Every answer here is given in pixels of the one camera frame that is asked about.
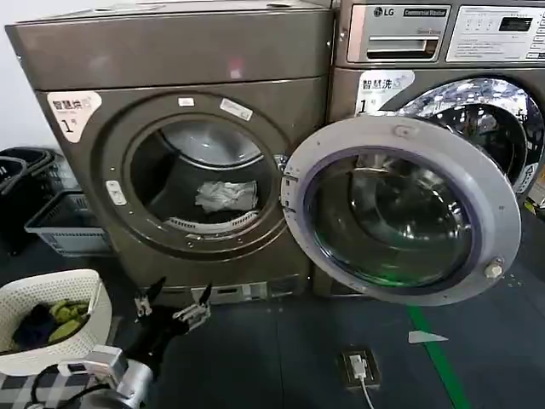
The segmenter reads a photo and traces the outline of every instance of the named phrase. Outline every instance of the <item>plastic basket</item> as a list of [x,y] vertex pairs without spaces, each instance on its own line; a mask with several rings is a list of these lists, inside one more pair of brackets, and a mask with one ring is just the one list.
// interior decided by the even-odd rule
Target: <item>plastic basket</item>
[[58,193],[26,225],[62,256],[110,256],[107,234],[81,192]]
[[34,234],[25,223],[53,197],[49,170],[55,155],[44,149],[10,148],[0,152],[0,252],[15,255]]
[[[11,337],[25,315],[41,302],[89,301],[87,321],[73,335],[39,349],[16,351]],[[112,303],[99,275],[90,269],[20,279],[0,288],[0,372],[29,376],[61,360],[81,358],[104,344],[112,323]]]

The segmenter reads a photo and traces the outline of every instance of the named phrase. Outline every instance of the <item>white label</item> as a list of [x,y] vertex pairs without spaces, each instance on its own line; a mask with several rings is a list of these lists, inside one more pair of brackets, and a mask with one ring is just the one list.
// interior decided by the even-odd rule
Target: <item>white label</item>
[[415,81],[410,70],[371,70],[359,77],[355,114],[374,113]]
[[50,92],[48,103],[65,138],[78,143],[91,115],[102,104],[94,91]]
[[252,113],[254,113],[251,109],[243,107],[236,102],[228,100],[227,98],[221,100],[220,108],[225,112],[229,112],[235,117],[243,119],[244,121],[250,121],[250,118],[252,118]]
[[462,6],[446,60],[545,60],[544,15],[537,7]]
[[539,164],[529,164],[522,170],[519,179],[515,182],[513,187],[515,193],[522,193],[528,188],[528,185],[530,185],[532,178],[536,174],[538,165]]
[[193,98],[178,98],[178,105],[180,107],[195,107],[195,100]]
[[106,181],[106,190],[116,206],[125,206],[127,204],[127,199],[118,181]]
[[242,293],[245,297],[251,297],[252,287],[250,287],[250,284],[242,284]]

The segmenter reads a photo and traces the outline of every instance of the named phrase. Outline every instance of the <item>washer door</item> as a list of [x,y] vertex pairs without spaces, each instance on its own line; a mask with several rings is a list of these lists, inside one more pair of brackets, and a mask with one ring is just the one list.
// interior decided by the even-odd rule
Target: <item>washer door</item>
[[104,132],[95,171],[106,203],[138,239],[174,256],[226,260],[262,247],[284,228],[276,157],[289,139],[223,96],[180,95],[148,98]]
[[475,296],[519,247],[519,208],[495,161],[413,118],[364,115],[322,128],[291,156],[280,200],[320,268],[391,302]]
[[469,78],[429,90],[398,111],[425,118],[481,147],[526,193],[543,153],[544,126],[536,102],[500,78]]

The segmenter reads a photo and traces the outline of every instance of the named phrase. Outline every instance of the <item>white wall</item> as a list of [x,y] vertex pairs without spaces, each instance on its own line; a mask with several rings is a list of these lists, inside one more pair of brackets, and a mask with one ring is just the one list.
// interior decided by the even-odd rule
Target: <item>white wall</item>
[[14,0],[3,2],[2,13],[0,13],[0,26],[2,26],[0,31],[0,149],[20,145],[58,147],[3,27],[16,21],[113,3],[121,2],[115,0]]

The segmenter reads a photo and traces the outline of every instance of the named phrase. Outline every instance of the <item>electrical socket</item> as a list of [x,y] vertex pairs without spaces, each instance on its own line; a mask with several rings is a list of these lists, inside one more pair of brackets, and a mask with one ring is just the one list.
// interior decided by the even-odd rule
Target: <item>electrical socket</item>
[[362,360],[367,361],[365,386],[368,388],[378,388],[381,384],[381,374],[378,371],[375,356],[368,348],[349,348],[343,349],[339,357],[339,367],[341,369],[341,377],[344,384],[349,389],[360,389],[361,383],[354,377],[352,364],[350,363],[350,355],[358,354]]

